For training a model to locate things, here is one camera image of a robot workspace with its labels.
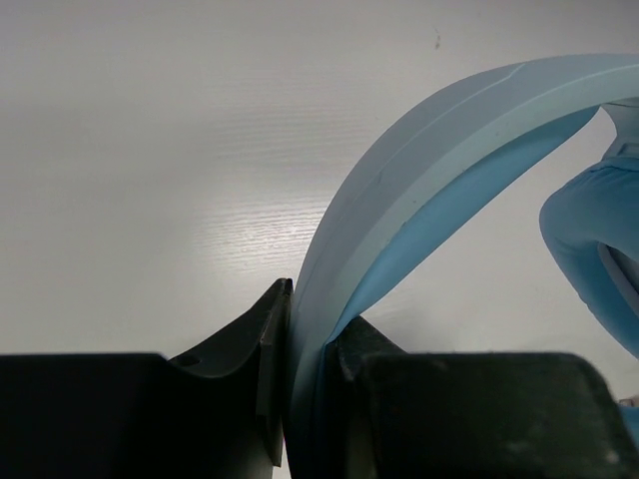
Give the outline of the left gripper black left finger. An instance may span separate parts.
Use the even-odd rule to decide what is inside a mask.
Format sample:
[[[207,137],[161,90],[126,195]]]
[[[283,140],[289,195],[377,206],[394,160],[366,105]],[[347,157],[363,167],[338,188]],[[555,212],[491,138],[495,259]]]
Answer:
[[[269,478],[293,284],[187,351],[1,359],[5,478]]]

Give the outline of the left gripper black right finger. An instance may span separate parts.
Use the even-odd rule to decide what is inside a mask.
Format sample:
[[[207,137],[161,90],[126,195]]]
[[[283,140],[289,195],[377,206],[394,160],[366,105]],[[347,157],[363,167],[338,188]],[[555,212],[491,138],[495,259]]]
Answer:
[[[562,352],[409,353],[362,318],[325,351],[334,478],[634,478],[599,372]]]

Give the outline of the light blue headphones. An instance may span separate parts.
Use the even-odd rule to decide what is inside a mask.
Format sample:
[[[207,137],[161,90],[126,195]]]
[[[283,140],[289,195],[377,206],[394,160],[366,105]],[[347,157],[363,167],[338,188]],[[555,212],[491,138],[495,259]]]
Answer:
[[[638,350],[638,58],[584,54],[460,80],[393,124],[325,211],[296,286],[284,432],[291,473],[326,478],[325,349],[468,220],[599,110],[602,160],[553,194],[543,239],[600,324]]]

